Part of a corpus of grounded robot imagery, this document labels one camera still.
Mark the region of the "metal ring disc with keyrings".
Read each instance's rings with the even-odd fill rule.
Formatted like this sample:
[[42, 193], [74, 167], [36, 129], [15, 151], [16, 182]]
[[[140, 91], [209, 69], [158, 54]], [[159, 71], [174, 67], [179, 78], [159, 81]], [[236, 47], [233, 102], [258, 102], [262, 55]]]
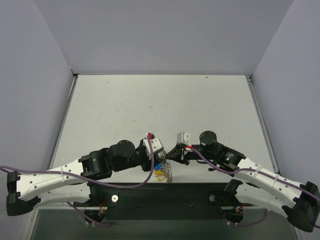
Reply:
[[161, 151], [158, 154], [158, 156], [162, 160], [162, 162], [161, 162], [162, 168], [159, 170], [161, 170], [165, 173], [165, 176], [166, 176], [165, 181], [167, 183], [171, 183], [173, 180], [173, 174], [172, 174], [171, 162], [168, 159], [166, 159], [166, 151], [165, 150]]

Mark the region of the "blue key tag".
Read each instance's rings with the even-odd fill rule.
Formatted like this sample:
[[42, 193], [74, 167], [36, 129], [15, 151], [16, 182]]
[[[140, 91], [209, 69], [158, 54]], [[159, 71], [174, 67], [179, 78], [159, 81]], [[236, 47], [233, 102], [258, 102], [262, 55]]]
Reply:
[[163, 164], [162, 164], [162, 163], [159, 163], [159, 164], [157, 164], [157, 165], [154, 167], [154, 169], [157, 171], [157, 170], [161, 169], [162, 166], [163, 166]]

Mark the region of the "yellow key tag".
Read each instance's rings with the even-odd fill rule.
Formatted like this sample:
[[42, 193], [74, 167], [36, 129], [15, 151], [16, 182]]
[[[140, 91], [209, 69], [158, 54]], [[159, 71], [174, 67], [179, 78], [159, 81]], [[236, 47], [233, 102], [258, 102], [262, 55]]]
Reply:
[[157, 178], [158, 182], [162, 182], [163, 180], [165, 180], [167, 178], [165, 173], [161, 170], [156, 170], [154, 172], [154, 174], [155, 174], [155, 177]]

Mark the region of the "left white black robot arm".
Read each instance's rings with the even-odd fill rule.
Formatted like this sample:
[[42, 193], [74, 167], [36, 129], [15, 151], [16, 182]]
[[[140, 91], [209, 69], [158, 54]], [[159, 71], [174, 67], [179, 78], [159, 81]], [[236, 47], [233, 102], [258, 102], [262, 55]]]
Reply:
[[0, 169], [7, 173], [7, 215], [20, 216], [31, 212], [34, 207], [69, 201], [96, 206], [101, 203], [103, 194], [88, 184], [120, 188], [120, 185], [102, 181], [115, 172], [138, 166], [151, 173], [164, 161], [165, 155], [164, 146], [156, 137], [142, 139], [138, 147], [128, 140], [121, 140], [49, 170], [1, 166]]

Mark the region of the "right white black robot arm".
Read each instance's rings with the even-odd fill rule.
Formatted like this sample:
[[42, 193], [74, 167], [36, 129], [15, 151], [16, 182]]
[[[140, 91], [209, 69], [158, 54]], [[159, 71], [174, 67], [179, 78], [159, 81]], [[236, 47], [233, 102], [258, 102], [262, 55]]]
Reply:
[[233, 178], [225, 191], [238, 202], [273, 211], [307, 233], [317, 227], [320, 190], [316, 184], [309, 181], [303, 184], [267, 170], [244, 154], [219, 143], [213, 131], [202, 132], [199, 144], [192, 144], [190, 137], [187, 132], [179, 133], [175, 147], [166, 158], [184, 165], [202, 160]]

